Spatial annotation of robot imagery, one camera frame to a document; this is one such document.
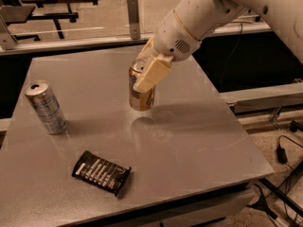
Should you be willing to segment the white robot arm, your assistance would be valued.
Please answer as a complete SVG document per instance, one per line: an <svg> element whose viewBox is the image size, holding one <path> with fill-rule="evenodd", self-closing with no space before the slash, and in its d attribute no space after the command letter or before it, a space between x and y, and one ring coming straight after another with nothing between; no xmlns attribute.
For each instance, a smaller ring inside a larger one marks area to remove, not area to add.
<svg viewBox="0 0 303 227"><path fill-rule="evenodd" d="M182 0L159 24L136 59L143 72L134 84L146 93L171 71L174 61L193 54L215 29L255 12L303 61L303 0Z"/></svg>

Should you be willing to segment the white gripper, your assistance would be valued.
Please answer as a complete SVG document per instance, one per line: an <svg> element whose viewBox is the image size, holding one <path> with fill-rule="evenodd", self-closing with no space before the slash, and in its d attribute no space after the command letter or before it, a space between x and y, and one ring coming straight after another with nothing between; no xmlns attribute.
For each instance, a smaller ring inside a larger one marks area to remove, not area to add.
<svg viewBox="0 0 303 227"><path fill-rule="evenodd" d="M189 34L176 12L170 11L155 30L154 38L149 38L136 57L134 68L139 70L139 76L133 89L147 93L170 74L172 59L183 61L200 45L201 41ZM157 50L166 56L158 55Z"/></svg>

